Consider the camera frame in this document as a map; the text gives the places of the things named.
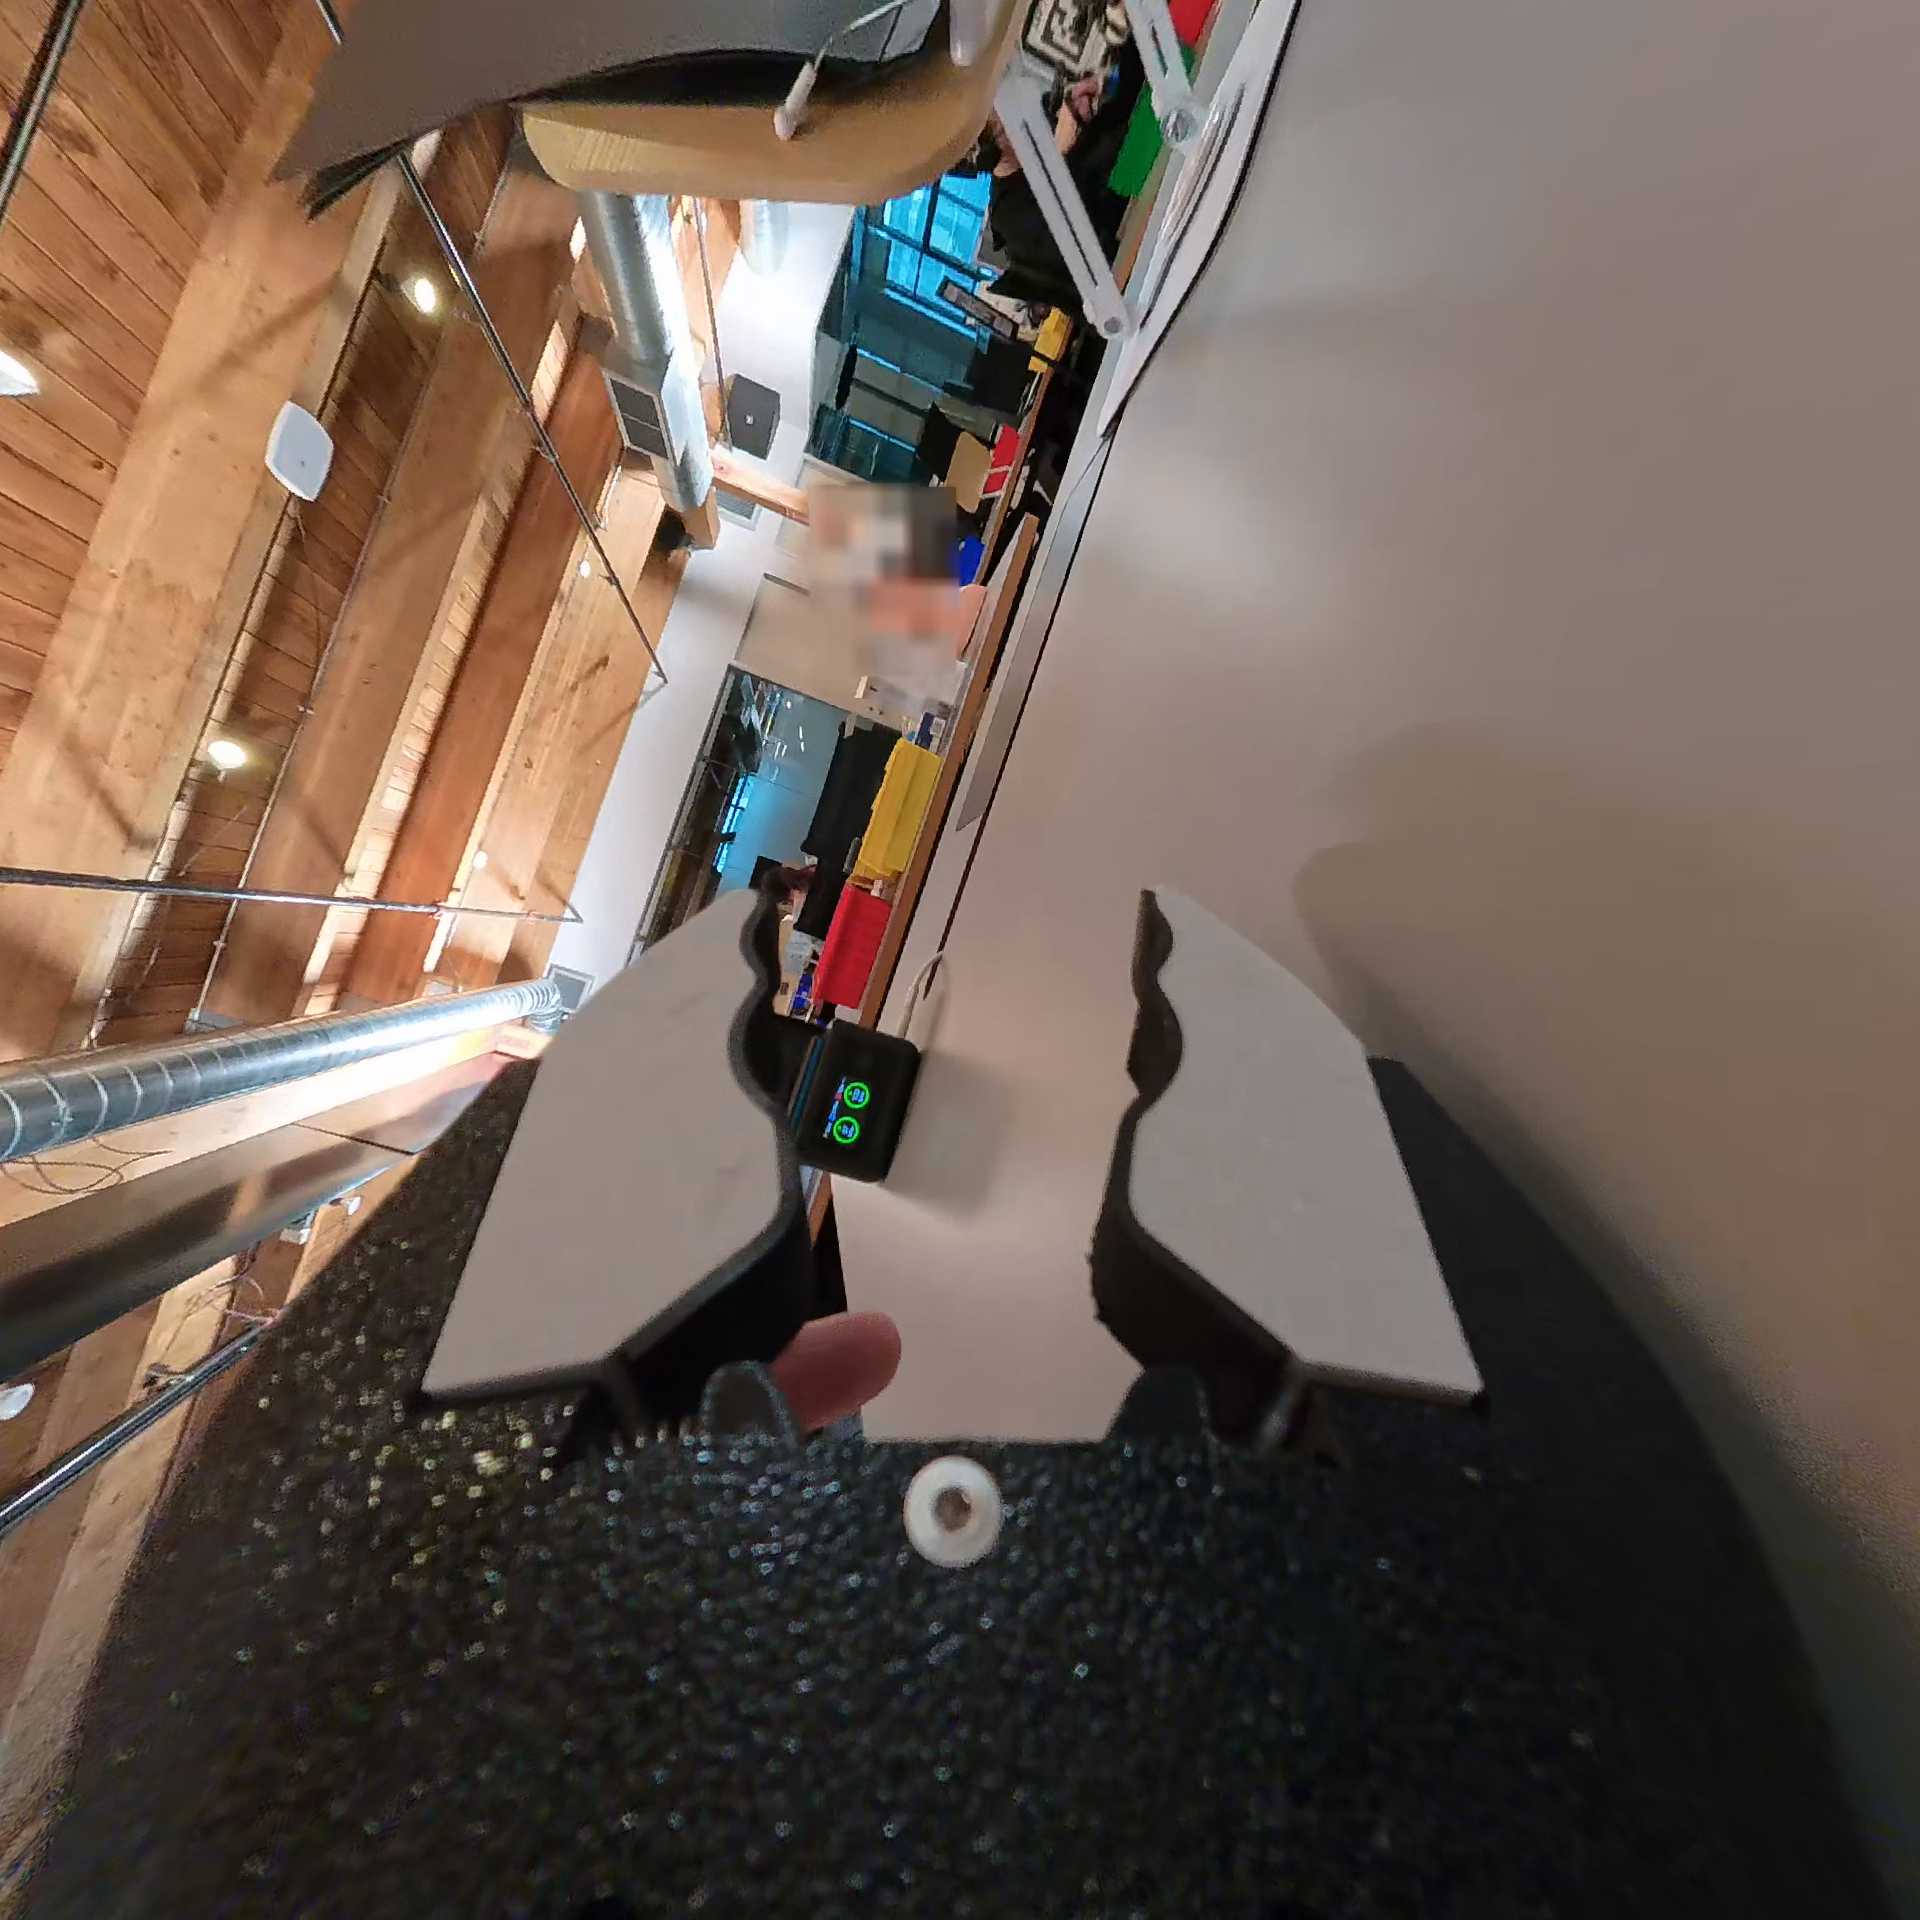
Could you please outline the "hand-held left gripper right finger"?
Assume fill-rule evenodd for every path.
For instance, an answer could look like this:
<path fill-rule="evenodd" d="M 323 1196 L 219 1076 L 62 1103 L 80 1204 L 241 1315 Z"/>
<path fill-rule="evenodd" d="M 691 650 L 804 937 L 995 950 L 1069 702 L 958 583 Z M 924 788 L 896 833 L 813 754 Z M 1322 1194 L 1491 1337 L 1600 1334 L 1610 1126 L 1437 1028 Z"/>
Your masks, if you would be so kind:
<path fill-rule="evenodd" d="M 1197 902 L 1141 892 L 1132 1100 L 1093 1228 L 1093 1304 L 1184 1374 L 1229 1444 L 1293 1444 L 1329 1391 L 1472 1409 L 1483 1378 L 1372 1059 Z"/>

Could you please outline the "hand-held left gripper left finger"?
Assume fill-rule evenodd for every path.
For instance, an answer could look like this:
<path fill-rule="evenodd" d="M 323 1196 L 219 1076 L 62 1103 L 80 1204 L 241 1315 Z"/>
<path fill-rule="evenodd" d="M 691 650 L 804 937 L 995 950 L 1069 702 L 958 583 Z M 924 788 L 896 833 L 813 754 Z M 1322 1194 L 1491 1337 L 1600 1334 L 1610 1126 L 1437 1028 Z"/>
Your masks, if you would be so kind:
<path fill-rule="evenodd" d="M 424 1369 L 429 1404 L 584 1388 L 621 1424 L 692 1416 L 813 1307 L 778 1068 L 778 914 L 716 899 L 545 1051 Z"/>

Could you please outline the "person's left hand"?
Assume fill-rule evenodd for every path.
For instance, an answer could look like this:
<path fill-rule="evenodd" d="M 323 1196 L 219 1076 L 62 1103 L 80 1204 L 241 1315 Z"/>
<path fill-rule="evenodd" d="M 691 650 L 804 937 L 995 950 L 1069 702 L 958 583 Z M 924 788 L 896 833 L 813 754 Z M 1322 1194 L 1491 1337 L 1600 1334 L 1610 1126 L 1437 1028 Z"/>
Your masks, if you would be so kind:
<path fill-rule="evenodd" d="M 888 1313 L 835 1313 L 806 1322 L 773 1360 L 773 1382 L 797 1428 L 854 1417 L 898 1376 L 904 1342 Z"/>

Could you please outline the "small black display device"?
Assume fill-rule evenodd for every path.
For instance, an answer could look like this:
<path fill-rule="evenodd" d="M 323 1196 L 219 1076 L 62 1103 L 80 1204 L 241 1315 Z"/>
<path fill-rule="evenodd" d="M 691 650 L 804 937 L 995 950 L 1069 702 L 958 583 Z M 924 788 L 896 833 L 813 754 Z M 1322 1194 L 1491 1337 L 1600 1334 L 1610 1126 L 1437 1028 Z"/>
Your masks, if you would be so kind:
<path fill-rule="evenodd" d="M 802 1074 L 794 1139 L 804 1168 L 882 1185 L 922 1076 L 917 1042 L 846 1019 L 828 1024 Z"/>

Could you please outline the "grey metal bar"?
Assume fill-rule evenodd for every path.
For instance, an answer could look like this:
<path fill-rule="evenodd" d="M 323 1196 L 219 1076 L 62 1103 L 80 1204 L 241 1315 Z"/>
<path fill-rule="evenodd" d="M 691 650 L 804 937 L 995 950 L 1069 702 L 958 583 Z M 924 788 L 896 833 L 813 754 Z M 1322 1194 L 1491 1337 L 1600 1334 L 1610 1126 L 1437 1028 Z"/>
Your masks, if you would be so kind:
<path fill-rule="evenodd" d="M 475 1054 L 6 1224 L 2 1378 L 30 1374 L 178 1282 L 409 1166 L 507 1063 L 496 1049 Z"/>

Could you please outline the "yellow storage bin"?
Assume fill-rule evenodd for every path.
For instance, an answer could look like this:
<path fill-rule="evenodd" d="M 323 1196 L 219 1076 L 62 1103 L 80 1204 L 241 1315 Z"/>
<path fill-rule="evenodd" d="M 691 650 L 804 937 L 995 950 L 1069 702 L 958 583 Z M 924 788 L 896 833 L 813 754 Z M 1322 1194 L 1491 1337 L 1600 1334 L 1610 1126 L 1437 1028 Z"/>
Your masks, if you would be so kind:
<path fill-rule="evenodd" d="M 945 762 L 909 739 L 901 739 L 885 762 L 872 817 L 854 848 L 851 879 L 864 889 L 901 880 L 915 848 Z"/>

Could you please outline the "hanging metal pipe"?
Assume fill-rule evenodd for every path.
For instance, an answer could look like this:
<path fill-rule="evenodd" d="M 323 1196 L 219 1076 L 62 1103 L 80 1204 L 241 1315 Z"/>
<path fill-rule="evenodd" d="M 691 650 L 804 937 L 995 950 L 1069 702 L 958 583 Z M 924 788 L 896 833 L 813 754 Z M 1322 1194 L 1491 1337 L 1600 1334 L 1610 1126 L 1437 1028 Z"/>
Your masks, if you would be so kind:
<path fill-rule="evenodd" d="M 563 913 L 547 914 L 530 908 L 498 908 L 477 905 L 469 902 L 402 902 L 387 896 L 321 896 L 285 889 L 261 889 L 238 884 L 211 884 L 193 880 L 150 880 L 150 879 L 118 879 L 84 872 L 48 872 L 2 867 L 5 889 L 26 889 L 43 895 L 84 895 L 128 902 L 185 902 L 195 905 L 291 905 L 316 911 L 361 911 L 369 914 L 393 914 L 409 920 L 473 920 L 473 922 L 505 922 L 536 923 L 550 929 L 584 927 L 586 916 L 565 903 Z"/>

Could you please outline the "beige rounded wooden board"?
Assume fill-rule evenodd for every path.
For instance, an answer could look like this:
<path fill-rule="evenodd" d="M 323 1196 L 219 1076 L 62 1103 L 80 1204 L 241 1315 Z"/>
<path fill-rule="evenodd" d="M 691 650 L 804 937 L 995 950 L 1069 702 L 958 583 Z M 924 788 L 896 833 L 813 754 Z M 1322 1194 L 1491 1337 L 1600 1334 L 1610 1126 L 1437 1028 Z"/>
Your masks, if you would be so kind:
<path fill-rule="evenodd" d="M 860 87 L 818 80 L 800 119 L 781 105 L 537 104 L 520 129 L 565 188 L 626 198 L 872 207 L 949 172 L 990 124 L 1027 2 L 950 4 L 973 34 L 953 55 L 937 27 L 889 76 Z"/>

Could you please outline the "grey laptop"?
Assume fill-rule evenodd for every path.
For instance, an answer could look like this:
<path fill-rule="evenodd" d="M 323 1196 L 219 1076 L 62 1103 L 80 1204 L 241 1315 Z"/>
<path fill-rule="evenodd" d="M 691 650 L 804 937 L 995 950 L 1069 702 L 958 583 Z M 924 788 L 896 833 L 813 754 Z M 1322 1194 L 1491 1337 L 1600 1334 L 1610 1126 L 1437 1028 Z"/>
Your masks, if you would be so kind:
<path fill-rule="evenodd" d="M 804 67 L 873 86 L 931 51 L 969 65 L 992 4 L 364 2 L 328 54 L 276 178 L 360 178 L 501 105 L 778 108 Z"/>

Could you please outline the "silver ventilation duct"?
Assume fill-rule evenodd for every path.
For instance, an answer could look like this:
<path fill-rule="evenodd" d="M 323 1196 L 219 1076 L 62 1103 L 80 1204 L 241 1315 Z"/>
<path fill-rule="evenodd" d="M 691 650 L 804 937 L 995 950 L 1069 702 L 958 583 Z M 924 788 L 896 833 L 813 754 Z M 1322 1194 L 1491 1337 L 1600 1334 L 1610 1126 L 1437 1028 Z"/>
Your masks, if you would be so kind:
<path fill-rule="evenodd" d="M 624 454 L 653 470 L 694 547 L 717 543 L 710 433 L 683 274 L 664 198 L 580 190 L 584 235 L 608 299 L 596 347 Z"/>
<path fill-rule="evenodd" d="M 541 976 L 482 993 L 425 998 L 365 1012 L 228 1026 L 196 1038 L 94 1047 L 5 1063 L 2 1164 L 118 1134 L 147 1120 L 288 1087 L 428 1042 L 571 1012 Z"/>

